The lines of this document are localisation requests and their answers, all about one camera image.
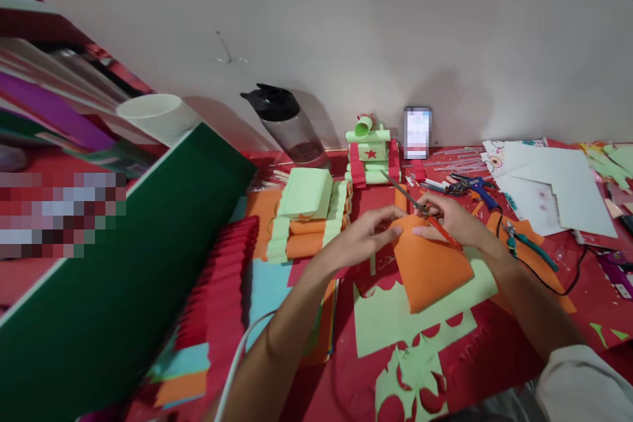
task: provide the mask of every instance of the white paper cup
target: white paper cup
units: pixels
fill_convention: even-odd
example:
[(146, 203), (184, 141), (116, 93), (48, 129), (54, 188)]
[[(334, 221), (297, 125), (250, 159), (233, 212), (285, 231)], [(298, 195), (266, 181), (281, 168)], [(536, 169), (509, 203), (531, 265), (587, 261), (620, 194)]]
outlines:
[(123, 102), (118, 116), (168, 147), (202, 120), (185, 101), (171, 94), (149, 94)]

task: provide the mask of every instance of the black bottle cap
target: black bottle cap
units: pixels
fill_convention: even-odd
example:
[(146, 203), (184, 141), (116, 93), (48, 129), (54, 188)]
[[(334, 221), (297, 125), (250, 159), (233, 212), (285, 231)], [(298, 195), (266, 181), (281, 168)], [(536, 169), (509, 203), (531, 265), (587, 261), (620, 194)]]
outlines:
[(266, 84), (257, 84), (257, 87), (259, 89), (242, 92), (240, 96), (252, 105), (261, 119), (269, 122), (287, 121), (301, 111), (290, 91)]

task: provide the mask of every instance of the purple paper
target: purple paper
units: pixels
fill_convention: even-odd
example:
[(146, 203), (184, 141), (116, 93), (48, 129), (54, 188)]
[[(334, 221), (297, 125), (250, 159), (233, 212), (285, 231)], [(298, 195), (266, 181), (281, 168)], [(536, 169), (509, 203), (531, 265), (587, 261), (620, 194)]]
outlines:
[(36, 84), (0, 72), (0, 90), (14, 98), (17, 107), (46, 120), (73, 142), (93, 151), (112, 148), (116, 140), (76, 112), (61, 96)]

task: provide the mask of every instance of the water bottle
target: water bottle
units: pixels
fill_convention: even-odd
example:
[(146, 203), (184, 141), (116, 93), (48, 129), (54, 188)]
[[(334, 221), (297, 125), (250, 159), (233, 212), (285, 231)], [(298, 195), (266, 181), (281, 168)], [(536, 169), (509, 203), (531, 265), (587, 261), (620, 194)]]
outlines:
[(330, 169), (323, 144), (295, 96), (286, 89), (266, 84), (257, 87), (240, 96), (252, 105), (266, 130), (295, 165)]

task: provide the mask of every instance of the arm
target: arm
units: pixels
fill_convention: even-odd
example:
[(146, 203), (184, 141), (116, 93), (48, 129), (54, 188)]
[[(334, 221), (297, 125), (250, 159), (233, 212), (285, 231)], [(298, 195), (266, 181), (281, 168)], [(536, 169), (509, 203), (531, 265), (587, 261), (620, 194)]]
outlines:
[[(445, 196), (427, 193), (419, 201), (429, 203), (431, 212), (462, 245), (481, 252), (526, 338), (544, 361), (555, 349), (586, 344), (552, 294), (477, 218)], [(415, 228), (413, 232), (444, 241), (437, 229), (430, 226)]]
[[(362, 262), (399, 236), (401, 227), (376, 235), (374, 231), (382, 221), (402, 216), (395, 206), (368, 211), (312, 259), (242, 360), (229, 392), (224, 421), (279, 419), (330, 280), (339, 269)], [(218, 401), (219, 397), (205, 422), (214, 420)]]

